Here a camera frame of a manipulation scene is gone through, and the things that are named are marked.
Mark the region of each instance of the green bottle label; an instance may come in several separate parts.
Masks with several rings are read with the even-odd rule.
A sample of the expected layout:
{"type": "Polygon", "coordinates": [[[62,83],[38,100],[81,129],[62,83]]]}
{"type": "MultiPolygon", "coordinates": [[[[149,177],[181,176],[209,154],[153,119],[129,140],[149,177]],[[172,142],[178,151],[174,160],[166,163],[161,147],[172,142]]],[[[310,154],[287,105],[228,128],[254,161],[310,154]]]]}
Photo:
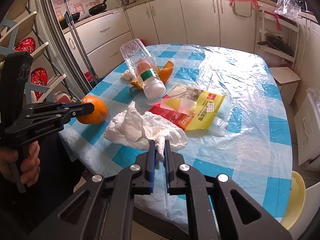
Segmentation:
{"type": "Polygon", "coordinates": [[[143,81],[147,80],[150,77],[158,77],[158,74],[154,71],[154,69],[148,69],[143,72],[141,75],[143,81]]]}

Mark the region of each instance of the blue and white tablecloth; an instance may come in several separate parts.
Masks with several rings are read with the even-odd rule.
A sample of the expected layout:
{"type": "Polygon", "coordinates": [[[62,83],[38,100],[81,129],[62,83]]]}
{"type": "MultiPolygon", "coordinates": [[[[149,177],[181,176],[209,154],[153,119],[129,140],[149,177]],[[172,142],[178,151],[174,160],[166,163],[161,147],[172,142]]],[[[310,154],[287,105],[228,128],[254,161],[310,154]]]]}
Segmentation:
{"type": "MultiPolygon", "coordinates": [[[[227,174],[281,220],[291,187],[291,139],[279,90],[264,60],[254,54],[218,47],[171,44],[147,49],[160,68],[168,60],[174,64],[167,90],[182,83],[227,94],[234,103],[224,137],[204,130],[186,132],[189,143],[179,151],[185,162],[205,175],[227,174]]],[[[109,114],[105,122],[85,125],[73,118],[60,132],[66,145],[93,174],[117,174],[143,152],[103,137],[110,120],[126,110],[131,100],[141,114],[151,108],[143,91],[134,89],[130,97],[130,83],[120,79],[126,69],[126,64],[121,64],[89,93],[106,104],[109,114]]],[[[154,193],[136,196],[135,205],[188,230],[185,196],[166,193],[162,165],[156,170],[154,193]]]]}

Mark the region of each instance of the drawer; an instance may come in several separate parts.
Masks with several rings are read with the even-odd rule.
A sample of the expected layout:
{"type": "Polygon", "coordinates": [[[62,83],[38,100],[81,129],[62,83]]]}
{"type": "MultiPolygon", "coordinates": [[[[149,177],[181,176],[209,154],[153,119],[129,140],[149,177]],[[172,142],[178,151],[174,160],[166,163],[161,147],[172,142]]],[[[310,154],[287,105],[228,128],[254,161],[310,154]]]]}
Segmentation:
{"type": "Polygon", "coordinates": [[[320,154],[319,117],[306,96],[301,108],[294,117],[298,141],[298,165],[308,159],[315,159],[320,154]]]}
{"type": "Polygon", "coordinates": [[[127,32],[88,54],[98,77],[106,76],[124,62],[120,47],[130,40],[132,40],[131,32],[127,32]]]}
{"type": "Polygon", "coordinates": [[[66,33],[64,35],[64,37],[66,38],[67,44],[73,54],[73,57],[75,58],[76,62],[78,63],[80,69],[82,70],[83,73],[88,72],[88,69],[80,55],[80,52],[78,51],[78,48],[76,47],[76,44],[73,40],[73,37],[71,35],[70,32],[66,33]]]}
{"type": "Polygon", "coordinates": [[[124,11],[108,14],[77,27],[87,54],[130,31],[124,11]]]}

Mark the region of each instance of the black pants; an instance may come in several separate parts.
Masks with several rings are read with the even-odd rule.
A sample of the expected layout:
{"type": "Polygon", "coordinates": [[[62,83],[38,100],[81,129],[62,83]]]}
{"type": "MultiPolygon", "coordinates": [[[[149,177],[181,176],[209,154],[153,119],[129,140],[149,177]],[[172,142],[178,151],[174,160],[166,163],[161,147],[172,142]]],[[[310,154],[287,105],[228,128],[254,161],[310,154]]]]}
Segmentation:
{"type": "MultiPolygon", "coordinates": [[[[71,162],[58,134],[52,134],[40,145],[40,174],[36,184],[27,187],[26,193],[19,193],[14,183],[0,174],[0,220],[8,217],[14,221],[12,231],[18,227],[26,235],[52,213],[64,200],[73,194],[84,166],[79,160],[71,162]]],[[[0,239],[4,231],[10,231],[7,223],[0,221],[0,239]]]]}

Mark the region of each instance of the tile floor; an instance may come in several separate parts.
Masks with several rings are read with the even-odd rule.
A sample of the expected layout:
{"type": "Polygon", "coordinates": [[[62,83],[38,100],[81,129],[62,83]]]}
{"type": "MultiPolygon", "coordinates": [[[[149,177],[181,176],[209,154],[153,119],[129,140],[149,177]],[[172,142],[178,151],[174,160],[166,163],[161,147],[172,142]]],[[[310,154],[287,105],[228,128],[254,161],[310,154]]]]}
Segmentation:
{"type": "MultiPolygon", "coordinates": [[[[320,173],[304,171],[302,170],[301,166],[298,166],[297,134],[296,134],[294,119],[293,119],[296,114],[296,110],[295,110],[294,104],[287,105],[284,102],[284,107],[286,109],[289,129],[291,134],[292,169],[294,171],[297,171],[303,177],[306,187],[308,188],[320,181],[320,173]]],[[[74,192],[76,192],[76,190],[79,189],[85,182],[86,180],[84,179],[84,177],[81,177],[79,183],[74,188],[74,192]]],[[[133,222],[131,240],[168,240],[168,239],[144,228],[143,226],[139,225],[136,222],[133,222]]]]}

